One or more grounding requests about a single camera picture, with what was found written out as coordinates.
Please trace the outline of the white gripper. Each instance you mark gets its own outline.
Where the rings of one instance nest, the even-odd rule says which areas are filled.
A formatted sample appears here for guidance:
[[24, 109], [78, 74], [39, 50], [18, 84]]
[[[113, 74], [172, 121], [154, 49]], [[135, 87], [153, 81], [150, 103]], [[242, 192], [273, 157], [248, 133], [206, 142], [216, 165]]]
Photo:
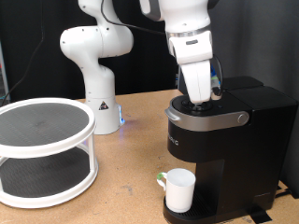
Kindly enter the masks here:
[[192, 110], [205, 110], [206, 101], [210, 99], [211, 77], [210, 61], [186, 63], [181, 66], [187, 92], [194, 104]]

